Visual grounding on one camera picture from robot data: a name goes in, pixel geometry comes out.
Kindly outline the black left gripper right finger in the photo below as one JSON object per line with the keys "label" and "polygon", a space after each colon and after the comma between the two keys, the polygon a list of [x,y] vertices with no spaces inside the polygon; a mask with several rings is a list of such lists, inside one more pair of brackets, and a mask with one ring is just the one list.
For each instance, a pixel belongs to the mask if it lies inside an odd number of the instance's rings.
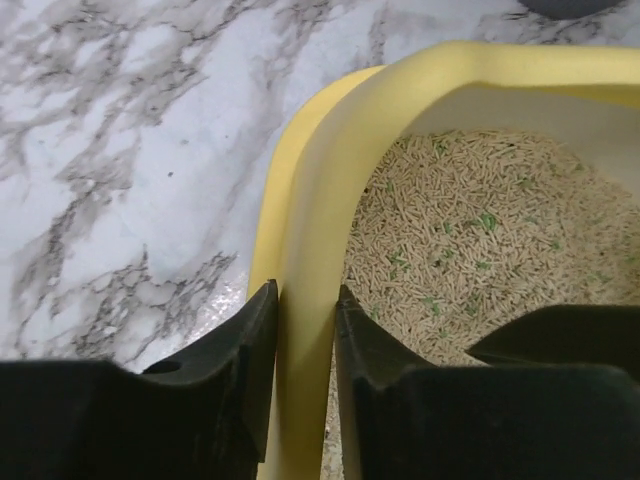
{"label": "black left gripper right finger", "polygon": [[335,326],[348,479],[639,475],[639,375],[598,364],[437,366],[347,288]]}

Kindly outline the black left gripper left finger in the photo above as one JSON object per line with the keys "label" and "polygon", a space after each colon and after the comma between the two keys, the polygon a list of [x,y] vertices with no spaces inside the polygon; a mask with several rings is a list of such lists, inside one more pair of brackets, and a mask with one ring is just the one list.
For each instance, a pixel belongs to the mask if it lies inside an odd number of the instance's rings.
{"label": "black left gripper left finger", "polygon": [[5,479],[253,479],[278,336],[268,281],[229,320],[139,374],[105,360],[1,365]]}

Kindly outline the yellow plastic litter box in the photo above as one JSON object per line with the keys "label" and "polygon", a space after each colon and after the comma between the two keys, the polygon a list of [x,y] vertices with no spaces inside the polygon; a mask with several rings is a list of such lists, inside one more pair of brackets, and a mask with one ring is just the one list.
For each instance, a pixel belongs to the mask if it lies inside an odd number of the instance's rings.
{"label": "yellow plastic litter box", "polygon": [[316,479],[352,219],[392,143],[409,133],[520,129],[558,137],[639,189],[639,52],[444,42],[351,73],[311,98],[274,151],[248,289],[275,280],[279,334],[262,479]]}

